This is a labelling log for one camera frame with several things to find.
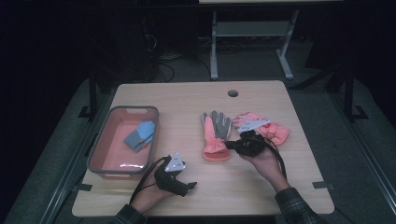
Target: dark background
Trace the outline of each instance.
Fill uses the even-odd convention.
[[[314,8],[302,10],[293,38],[316,39],[309,67],[326,69],[347,57],[355,77],[396,126],[395,8],[379,1],[346,2],[326,14]],[[145,50],[144,33],[158,36],[163,45],[184,45],[181,49],[193,49],[197,36],[210,36],[210,11],[158,12],[154,23],[147,25],[141,23],[142,14],[97,10],[98,4],[92,0],[0,2],[0,221],[73,93],[91,72],[102,91],[122,82],[150,82],[156,76],[156,55]]]

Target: hand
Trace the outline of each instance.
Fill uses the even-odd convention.
[[[276,156],[268,148],[256,157],[239,156],[246,161],[250,161],[257,172],[270,182],[276,193],[280,192],[282,189],[290,188],[289,182],[280,170]]]
[[[175,195],[174,193],[171,193],[167,190],[158,188],[157,184],[155,184],[154,174],[157,169],[158,167],[151,172],[149,178],[146,180],[146,183],[143,185],[143,188],[130,204],[141,214],[154,207],[154,205],[156,205],[162,199]]]

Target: table top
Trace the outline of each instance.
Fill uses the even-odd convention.
[[[228,91],[238,91],[230,97]],[[278,147],[290,184],[312,209],[330,214],[333,203],[327,189],[315,189],[323,181],[304,130],[284,84],[280,81],[189,82],[120,85],[116,105],[154,105],[160,111],[160,132],[154,160],[179,153],[187,168],[177,176],[183,183],[198,182],[185,197],[170,197],[147,211],[148,216],[229,216],[280,214],[275,191],[247,161],[232,150],[228,161],[206,161],[203,112],[223,112],[231,119],[255,112],[290,128]],[[229,140],[239,139],[235,128]],[[73,214],[77,217],[116,215],[128,203],[138,180],[103,179],[87,170]]]

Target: plastic tray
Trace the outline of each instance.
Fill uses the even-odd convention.
[[[152,141],[139,152],[134,152],[123,141],[145,120],[155,124]],[[159,111],[154,106],[113,107],[95,140],[88,168],[102,178],[130,178],[142,174],[151,163],[159,130],[158,120]]]

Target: sleeve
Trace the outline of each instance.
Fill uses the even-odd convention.
[[[275,196],[283,218],[293,224],[325,224],[327,223],[316,214],[301,197],[295,188],[281,190]]]
[[[146,221],[147,219],[129,204],[125,204],[113,218],[115,224],[144,224]]]

